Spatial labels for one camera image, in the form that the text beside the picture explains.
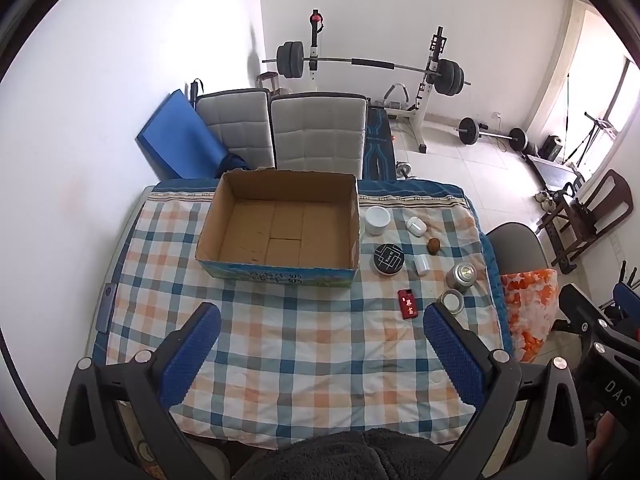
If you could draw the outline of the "silver tin white lid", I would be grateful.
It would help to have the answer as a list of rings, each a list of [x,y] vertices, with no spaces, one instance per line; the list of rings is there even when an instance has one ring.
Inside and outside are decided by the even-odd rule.
[[[445,290],[439,296],[438,302],[442,304],[453,316],[461,313],[464,308],[464,298],[462,293],[453,288]]]

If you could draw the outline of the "red rectangular lighter box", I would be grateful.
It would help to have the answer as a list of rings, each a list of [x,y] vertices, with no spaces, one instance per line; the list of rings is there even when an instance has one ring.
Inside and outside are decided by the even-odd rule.
[[[418,308],[416,307],[416,298],[414,298],[412,290],[401,289],[397,296],[402,318],[404,320],[416,318],[418,316]]]

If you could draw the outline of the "silver metal canister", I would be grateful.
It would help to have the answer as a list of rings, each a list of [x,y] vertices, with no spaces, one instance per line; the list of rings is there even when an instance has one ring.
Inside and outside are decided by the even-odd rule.
[[[446,275],[446,283],[449,288],[458,292],[466,292],[477,280],[476,267],[470,262],[456,263]]]

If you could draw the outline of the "small white cup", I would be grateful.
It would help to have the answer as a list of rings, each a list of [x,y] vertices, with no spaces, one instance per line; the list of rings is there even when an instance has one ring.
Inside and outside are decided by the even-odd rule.
[[[419,276],[424,276],[431,270],[430,259],[427,257],[427,255],[415,255],[414,266],[416,267],[416,273]]]

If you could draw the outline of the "brown walnut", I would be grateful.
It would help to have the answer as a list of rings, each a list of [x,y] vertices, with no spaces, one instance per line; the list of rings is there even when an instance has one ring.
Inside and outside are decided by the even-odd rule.
[[[432,237],[428,240],[426,247],[430,255],[437,255],[440,251],[440,240],[436,237]]]

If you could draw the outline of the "black round patterned tin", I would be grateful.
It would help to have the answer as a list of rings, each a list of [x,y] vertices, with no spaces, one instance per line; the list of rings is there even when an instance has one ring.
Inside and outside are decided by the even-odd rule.
[[[374,248],[372,268],[382,276],[395,276],[405,265],[405,253],[396,244],[379,244]]]

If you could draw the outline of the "white earbud case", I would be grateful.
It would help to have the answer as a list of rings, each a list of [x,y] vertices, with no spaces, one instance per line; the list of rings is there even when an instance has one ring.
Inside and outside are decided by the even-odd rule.
[[[416,216],[413,216],[406,221],[406,228],[410,234],[416,237],[422,237],[427,230],[426,223]]]

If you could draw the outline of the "white round jar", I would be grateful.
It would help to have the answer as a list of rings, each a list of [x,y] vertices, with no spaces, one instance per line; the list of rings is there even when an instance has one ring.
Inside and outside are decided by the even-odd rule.
[[[390,212],[380,206],[371,206],[364,212],[364,226],[371,236],[380,236],[392,221]]]

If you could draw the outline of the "plaid checkered tablecloth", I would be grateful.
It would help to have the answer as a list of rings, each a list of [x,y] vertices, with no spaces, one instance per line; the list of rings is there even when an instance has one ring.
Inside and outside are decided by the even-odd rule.
[[[155,185],[134,214],[115,264],[108,319],[96,328],[93,355],[105,363],[155,349],[205,301],[221,313],[221,332],[183,402],[172,411],[194,436],[258,448],[342,430],[387,428],[439,444],[454,442],[473,415],[425,337],[420,318],[404,320],[397,293],[420,307],[436,301],[447,272],[476,267],[459,323],[491,349],[508,348],[506,305],[496,258],[461,188],[424,180],[362,181],[362,206],[390,207],[381,236],[406,262],[386,278],[372,268],[380,240],[364,236],[348,287],[221,280],[195,258],[216,182]],[[406,221],[426,223],[422,237]],[[436,237],[440,251],[430,255]],[[415,255],[430,272],[416,273]]]

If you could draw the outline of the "grey chair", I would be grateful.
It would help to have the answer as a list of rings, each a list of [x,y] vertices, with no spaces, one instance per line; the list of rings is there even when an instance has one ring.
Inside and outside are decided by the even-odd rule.
[[[506,222],[488,232],[501,274],[548,268],[544,250],[534,231],[520,222]]]

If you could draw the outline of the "open cardboard box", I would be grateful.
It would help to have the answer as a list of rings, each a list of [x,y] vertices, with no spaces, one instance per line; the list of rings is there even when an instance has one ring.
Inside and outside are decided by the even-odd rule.
[[[351,174],[232,170],[210,202],[195,258],[214,278],[348,287],[359,269]]]

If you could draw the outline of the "black blue bench pad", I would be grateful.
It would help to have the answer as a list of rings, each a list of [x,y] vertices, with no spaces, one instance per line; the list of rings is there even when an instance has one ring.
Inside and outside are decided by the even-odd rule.
[[[364,180],[396,180],[392,130],[386,110],[382,107],[369,106],[367,110],[362,177]]]

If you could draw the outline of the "small barbell on floor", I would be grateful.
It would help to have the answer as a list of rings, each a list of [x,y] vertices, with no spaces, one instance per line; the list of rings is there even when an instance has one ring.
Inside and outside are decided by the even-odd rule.
[[[456,128],[460,141],[465,145],[475,144],[482,136],[488,138],[505,140],[509,143],[512,151],[521,153],[525,150],[528,137],[521,128],[513,128],[509,133],[502,133],[488,128],[488,125],[477,122],[471,117],[462,118]]]

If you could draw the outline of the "grey cushion rear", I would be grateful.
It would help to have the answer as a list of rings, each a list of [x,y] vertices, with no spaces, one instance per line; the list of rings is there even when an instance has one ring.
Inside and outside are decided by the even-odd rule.
[[[195,111],[208,130],[252,169],[273,168],[274,148],[266,89],[247,88],[199,96]]]

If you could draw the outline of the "white weight bench rack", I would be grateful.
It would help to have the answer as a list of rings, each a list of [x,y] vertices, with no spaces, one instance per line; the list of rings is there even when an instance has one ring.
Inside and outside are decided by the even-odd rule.
[[[324,23],[323,16],[318,9],[311,11],[309,24],[311,27],[309,56],[321,56],[319,54],[319,36],[320,32],[324,29]],[[428,48],[428,58],[424,68],[427,68],[427,66],[430,66],[431,68],[436,67],[435,63],[442,57],[442,52],[445,50],[446,43],[447,38],[444,36],[444,28],[442,26],[438,26],[436,34],[432,37],[430,47]],[[316,79],[317,72],[318,70],[310,70],[312,80]],[[416,140],[418,151],[421,154],[426,154],[427,144],[424,140],[422,127],[426,117],[428,100],[435,88],[432,84],[429,84],[426,81],[425,76],[421,74],[419,75],[421,76],[421,80],[418,84],[418,88],[416,89],[416,96],[412,101],[408,102],[405,110],[396,110],[396,112],[393,112],[393,115],[408,122],[409,129],[413,134],[414,140]]]

